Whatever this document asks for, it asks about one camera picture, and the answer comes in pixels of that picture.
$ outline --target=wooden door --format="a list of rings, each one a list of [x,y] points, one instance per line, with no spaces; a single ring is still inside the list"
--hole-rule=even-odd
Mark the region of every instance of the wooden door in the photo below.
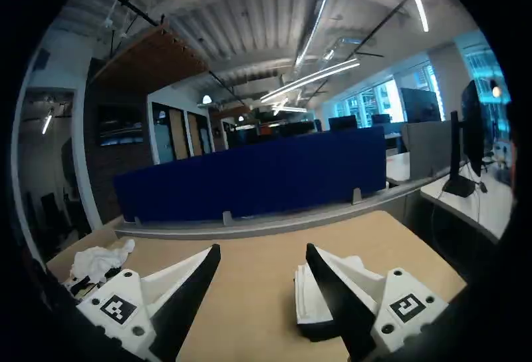
[[[198,127],[198,120],[194,114],[188,114],[188,126],[190,128],[190,137],[192,139],[192,150],[195,156],[201,156],[203,150],[201,149],[200,130]]]
[[[172,140],[174,141],[174,152],[178,160],[188,158],[187,136],[183,127],[183,112],[170,109],[170,128],[172,129]]]

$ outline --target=white cloth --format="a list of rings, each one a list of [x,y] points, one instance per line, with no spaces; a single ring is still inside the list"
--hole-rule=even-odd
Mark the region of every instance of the white cloth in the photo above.
[[[78,279],[89,277],[89,283],[105,282],[105,274],[111,268],[119,268],[135,248],[135,241],[129,239],[123,248],[107,250],[101,247],[77,252],[70,273]]]

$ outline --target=monitor stand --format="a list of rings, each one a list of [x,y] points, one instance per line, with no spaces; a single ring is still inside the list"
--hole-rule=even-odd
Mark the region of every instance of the monitor stand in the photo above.
[[[469,197],[475,191],[476,183],[460,176],[460,122],[458,113],[451,111],[451,172],[443,191],[459,197]]]
[[[471,196],[475,191],[475,182],[458,174],[445,183],[443,190],[455,196],[466,198]]]

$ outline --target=table surface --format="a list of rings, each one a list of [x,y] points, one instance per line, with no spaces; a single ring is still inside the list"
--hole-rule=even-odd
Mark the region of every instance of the table surface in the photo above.
[[[341,338],[311,343],[296,328],[293,278],[308,242],[340,257],[358,255],[376,273],[404,268],[446,301],[465,286],[436,252],[382,211],[272,236],[135,242],[124,268],[141,276],[220,245],[220,264],[178,361],[346,361]]]
[[[385,134],[384,135],[384,138],[385,139],[397,139],[397,138],[400,138],[401,137],[401,134],[400,133],[397,133],[397,132],[392,132],[392,133],[388,133],[388,134]]]
[[[442,192],[444,184],[449,180],[449,175],[446,175],[423,186],[421,195],[481,230],[488,238],[496,242],[502,237],[508,225],[513,198],[511,188],[495,179],[493,175],[495,168],[495,166],[490,166],[488,172],[482,170],[480,178],[473,172],[470,164],[463,166],[460,170],[460,175],[468,179],[475,182],[482,180],[486,185],[487,193],[481,192],[478,187],[476,192],[467,198]]]
[[[410,179],[410,153],[404,152],[386,157],[386,180],[403,184]]]

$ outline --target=wooden ceiling panel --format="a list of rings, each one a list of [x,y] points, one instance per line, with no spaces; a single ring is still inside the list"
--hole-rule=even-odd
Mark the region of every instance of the wooden ceiling panel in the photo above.
[[[109,60],[90,83],[150,94],[207,70],[205,62],[183,40],[159,26]]]

